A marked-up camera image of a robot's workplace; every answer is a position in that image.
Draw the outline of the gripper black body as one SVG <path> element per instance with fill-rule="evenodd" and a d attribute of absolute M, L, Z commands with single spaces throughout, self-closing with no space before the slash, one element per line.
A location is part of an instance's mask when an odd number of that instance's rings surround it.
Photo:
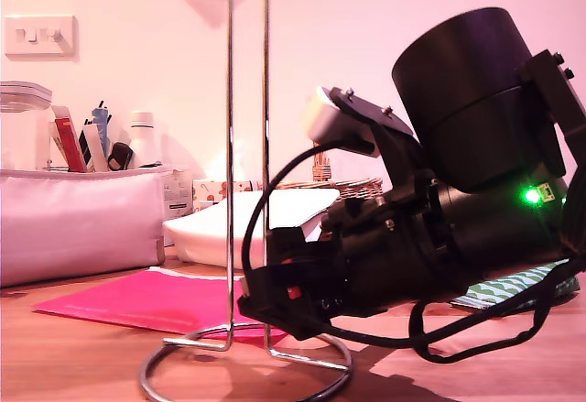
<path fill-rule="evenodd" d="M 325 238 L 309 243 L 320 268 L 304 286 L 317 317 L 369 317 L 442 295 L 437 182 L 418 177 L 377 200 L 335 205 Z"/>

